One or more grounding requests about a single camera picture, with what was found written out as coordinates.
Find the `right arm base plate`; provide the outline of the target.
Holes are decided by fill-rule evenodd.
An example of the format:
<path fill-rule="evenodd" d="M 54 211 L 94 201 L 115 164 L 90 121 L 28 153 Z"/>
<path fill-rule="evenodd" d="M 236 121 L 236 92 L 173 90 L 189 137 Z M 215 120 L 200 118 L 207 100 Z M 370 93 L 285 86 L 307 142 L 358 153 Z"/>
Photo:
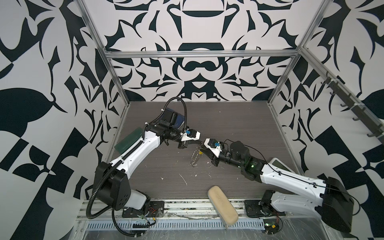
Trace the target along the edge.
<path fill-rule="evenodd" d="M 271 215 L 268 210 L 265 210 L 263 206 L 260 205 L 260 200 L 245 200 L 244 207 L 246 215 L 249 218 L 263 218 Z"/>

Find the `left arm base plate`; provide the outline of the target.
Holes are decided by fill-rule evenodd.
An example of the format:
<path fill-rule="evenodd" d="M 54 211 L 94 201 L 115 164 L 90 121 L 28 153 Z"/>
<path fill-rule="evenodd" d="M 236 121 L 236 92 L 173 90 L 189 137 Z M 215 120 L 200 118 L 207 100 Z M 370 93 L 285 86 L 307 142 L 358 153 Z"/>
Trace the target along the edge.
<path fill-rule="evenodd" d="M 128 208 L 123 210 L 123 218 L 138 218 L 140 216 L 144 217 L 156 217 L 157 214 L 162 214 L 164 212 L 165 202 L 164 201 L 149 201 L 144 204 L 140 210 L 133 208 Z"/>

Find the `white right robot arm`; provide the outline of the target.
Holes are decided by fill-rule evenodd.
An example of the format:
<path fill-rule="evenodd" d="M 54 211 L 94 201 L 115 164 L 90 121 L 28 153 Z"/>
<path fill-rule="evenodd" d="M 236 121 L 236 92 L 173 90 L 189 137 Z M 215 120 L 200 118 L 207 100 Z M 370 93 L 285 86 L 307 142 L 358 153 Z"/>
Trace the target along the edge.
<path fill-rule="evenodd" d="M 240 169 L 250 181 L 289 191 L 289 195 L 266 191 L 260 204 L 275 212 L 293 212 L 320 218 L 329 227 L 343 233 L 352 230 L 354 198 L 337 179 L 308 178 L 251 156 L 250 149 L 237 141 L 226 147 L 223 142 L 206 139 L 200 148 L 214 166 L 220 162 Z"/>

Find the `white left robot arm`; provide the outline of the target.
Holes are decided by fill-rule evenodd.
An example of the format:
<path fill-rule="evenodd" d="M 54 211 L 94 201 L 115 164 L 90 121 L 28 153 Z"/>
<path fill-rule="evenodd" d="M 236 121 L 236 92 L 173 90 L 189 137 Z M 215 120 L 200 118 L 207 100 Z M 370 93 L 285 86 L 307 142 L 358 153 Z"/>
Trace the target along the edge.
<path fill-rule="evenodd" d="M 162 143 L 174 141 L 179 148 L 190 142 L 199 144 L 201 133 L 194 129 L 161 127 L 159 124 L 146 126 L 132 132 L 130 146 L 110 163 L 100 163 L 95 171 L 93 192 L 89 199 L 89 209 L 97 199 L 115 211 L 123 208 L 140 210 L 150 199 L 147 195 L 131 189 L 129 180 L 142 161 Z"/>

